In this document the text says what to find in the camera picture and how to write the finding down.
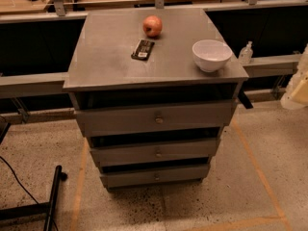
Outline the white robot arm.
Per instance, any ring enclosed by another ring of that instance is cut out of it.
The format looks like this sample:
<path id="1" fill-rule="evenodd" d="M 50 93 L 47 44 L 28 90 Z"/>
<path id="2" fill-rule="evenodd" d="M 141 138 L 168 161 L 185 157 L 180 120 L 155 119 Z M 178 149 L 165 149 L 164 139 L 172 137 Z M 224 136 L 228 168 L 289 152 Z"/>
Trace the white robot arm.
<path id="1" fill-rule="evenodd" d="M 298 62 L 297 72 L 289 81 L 280 103 L 283 108 L 289 110 L 308 106 L 308 44 Z"/>

